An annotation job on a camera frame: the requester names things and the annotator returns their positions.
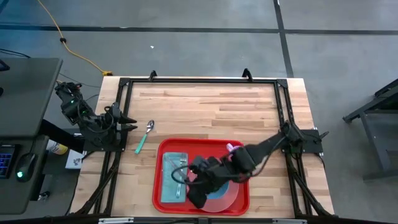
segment red tray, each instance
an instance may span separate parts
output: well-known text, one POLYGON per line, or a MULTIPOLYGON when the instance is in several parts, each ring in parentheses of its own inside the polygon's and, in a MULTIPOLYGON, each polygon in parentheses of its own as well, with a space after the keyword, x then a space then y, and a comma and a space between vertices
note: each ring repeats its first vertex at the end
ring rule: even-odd
POLYGON ((228 153, 227 143, 233 146, 243 146, 239 141, 234 140, 211 140, 211 139, 166 139, 160 144, 157 150, 155 169, 155 182, 152 194, 152 203, 160 212, 198 214, 198 215, 242 215, 249 208, 249 183, 241 184, 235 202, 226 210, 217 213, 205 212, 197 209, 188 199, 184 203, 161 203, 162 195, 162 158, 165 152, 185 152, 188 154, 188 163, 191 163, 196 156, 221 157, 228 153))

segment spoon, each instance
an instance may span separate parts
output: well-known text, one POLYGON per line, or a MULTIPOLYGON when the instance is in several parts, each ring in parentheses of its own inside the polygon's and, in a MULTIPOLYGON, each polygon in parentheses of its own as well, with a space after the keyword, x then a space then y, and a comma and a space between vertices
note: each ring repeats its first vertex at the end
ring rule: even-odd
POLYGON ((147 135, 148 133, 154 128, 155 126, 155 121, 154 120, 150 120, 147 124, 147 132, 145 133, 144 137, 142 137, 141 142, 139 143, 137 149, 136 149, 136 154, 139 153, 139 151, 141 151, 142 146, 145 143, 145 139, 147 139, 147 135))

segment wooden table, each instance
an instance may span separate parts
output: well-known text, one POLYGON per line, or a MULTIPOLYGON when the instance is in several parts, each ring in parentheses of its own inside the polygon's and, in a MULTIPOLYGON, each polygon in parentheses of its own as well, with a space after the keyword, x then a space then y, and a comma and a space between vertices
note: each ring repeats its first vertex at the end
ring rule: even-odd
MULTIPOLYGON (((97 114, 103 113, 103 108, 115 101, 119 78, 104 78, 97 114)), ((289 78, 287 81, 297 126, 313 128, 304 80, 289 78)), ((122 154, 112 216, 187 216, 160 213, 152 205, 157 148, 163 140, 235 139, 248 144, 263 141, 279 129, 274 88, 268 84, 135 83, 128 116, 137 120, 138 128, 129 133, 127 148, 122 154), (155 121, 155 129, 149 134, 141 153, 136 155, 134 150, 150 119, 155 121)), ((95 152, 84 160, 71 212, 77 211, 98 186, 103 157, 103 152, 95 152)), ((303 163, 308 187, 325 209, 333 213, 321 160, 315 155, 304 154, 303 163)), ((272 154, 263 172, 252 178, 249 186, 250 207, 240 218, 294 216, 285 158, 279 151, 272 154)), ((305 211, 299 190, 298 199, 300 208, 305 211)))

